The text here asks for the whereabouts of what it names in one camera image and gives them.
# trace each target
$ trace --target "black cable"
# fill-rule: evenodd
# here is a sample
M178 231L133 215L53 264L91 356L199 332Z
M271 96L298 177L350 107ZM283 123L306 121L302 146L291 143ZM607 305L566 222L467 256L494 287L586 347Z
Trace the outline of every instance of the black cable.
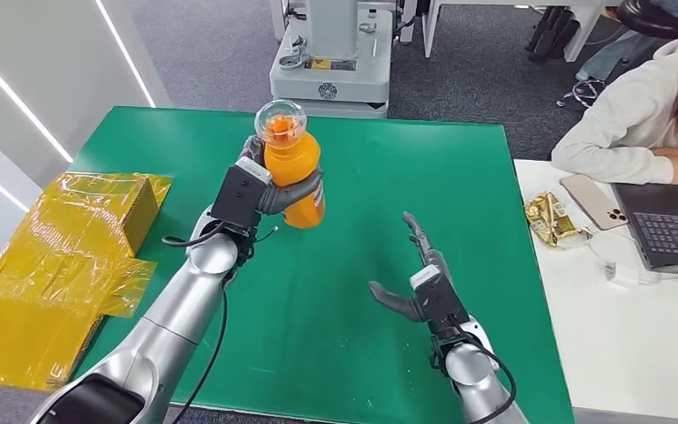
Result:
M173 420L172 424L178 424L178 422L183 418L183 414L185 414L185 412L188 411L188 408L191 406L191 403L196 398L196 395L199 394L201 386L204 385L204 381L209 376L209 371L212 370L212 366L215 364L215 360L217 359L217 353L220 352L220 347L222 347L222 340L224 339L225 328L227 328L227 293L225 292L224 289L222 289L222 327L220 328L220 336L217 339L217 346L215 347L215 351L212 353L212 358L209 360L207 369L204 370L204 374L201 375L201 378L199 379L199 383L196 384L196 388L193 389L193 393L191 393L191 396L188 397L188 400L185 402L185 405L183 405L183 409L181 409L180 412L177 414L177 417Z
M266 236L264 236L264 237L262 237L262 238L257 238L256 241L253 242L253 244L255 245L256 243L260 243L261 241L264 241L264 240L268 239L269 236L271 236L272 234L274 234L277 230L279 230L279 227L277 227L276 225L273 226L273 227L271 227L271 230L269 230L269 232L267 233Z
M193 240L183 240L182 238L176 237L176 236L165 236L165 237L162 238L162 243L164 243L168 246L172 246L172 247L196 246L199 243L203 243L203 242L209 240L210 238L212 238L212 236L214 236L216 233L220 232L220 230L222 229L223 226L224 226L224 221L220 221L220 223L217 224L217 226L214 227L213 230L211 230L210 232L204 234L203 236L201 236L199 238L195 238Z
M291 8L287 10L287 16L294 16L297 20L307 20L308 16L304 13L297 13L295 9Z
M399 35L399 33L402 32L403 29L413 24L414 19L416 18L416 16L412 16L409 22L398 25L399 20L401 20L401 16L398 16L398 13L399 13L399 0L396 0L396 8L394 9L394 32L391 33L391 38L396 37L397 35Z
M453 320L451 319L451 317L449 317L448 320L454 326L454 328L458 329L459 334L463 338L465 338L467 342L473 344L482 353L484 353L485 356L487 356L488 358L497 362L497 364L503 370L503 373L505 373L505 376L508 378L508 384L510 385L510 395L508 396L507 399L505 399L505 402L503 402L502 405L498 406L492 413L488 414L487 416L482 417L479 420L475 420L475 421L466 423L466 424L485 424L486 422L494 420L495 418L499 417L501 414L505 413L508 410L508 408L510 408L510 406L513 405L513 403L516 401L516 379L513 378L513 375L510 373L510 370L508 369L508 367L506 367L505 363L503 363L503 361L500 358L498 358L494 353L487 350L471 334L467 333L466 331L461 330L461 328L458 325L455 325L453 323Z

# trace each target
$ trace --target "clear plastic cup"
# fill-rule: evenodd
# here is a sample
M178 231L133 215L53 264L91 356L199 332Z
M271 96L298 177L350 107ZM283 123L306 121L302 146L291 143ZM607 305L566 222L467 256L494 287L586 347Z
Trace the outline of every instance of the clear plastic cup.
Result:
M280 146L296 140L305 132L308 116L300 105L289 100L274 100L256 113L253 126L265 142Z

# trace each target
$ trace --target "yellow plastic bag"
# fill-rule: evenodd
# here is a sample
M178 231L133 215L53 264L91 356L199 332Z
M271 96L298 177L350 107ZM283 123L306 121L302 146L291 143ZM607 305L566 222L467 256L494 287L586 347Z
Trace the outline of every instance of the yellow plastic bag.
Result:
M0 255L0 384L64 384L102 315L133 315L155 266L133 256L169 189L68 172L46 187Z

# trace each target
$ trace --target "orange bottle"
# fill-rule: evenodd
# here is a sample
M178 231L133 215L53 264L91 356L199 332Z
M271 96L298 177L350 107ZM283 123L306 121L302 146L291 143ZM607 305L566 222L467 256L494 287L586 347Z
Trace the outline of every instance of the orange bottle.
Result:
M256 114L256 133L266 142L264 163L274 183L284 187L302 181L318 168L320 147L305 130L308 116L289 100L267 103ZM284 222L311 228L323 218L323 183L312 194L284 210Z

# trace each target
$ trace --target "green table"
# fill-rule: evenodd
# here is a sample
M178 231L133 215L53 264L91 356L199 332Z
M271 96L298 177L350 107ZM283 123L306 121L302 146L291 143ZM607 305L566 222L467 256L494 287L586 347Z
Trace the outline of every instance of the green table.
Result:
M446 255L531 422L574 422L502 127L311 117L308 129L323 149L324 221L309 231L280 225L256 246L228 289L227 334L194 403L340 422L460 422L447 381L428 365L426 325L379 306L366 287L378 280L411 293L421 265L401 218L408 210ZM184 261L183 249L160 238L190 233L252 132L250 113L118 107L77 156L71 170L174 177L139 250L157 262L141 310ZM260 228L281 222L267 217ZM138 318L107 319L78 373ZM200 378L219 319L174 400L185 401Z

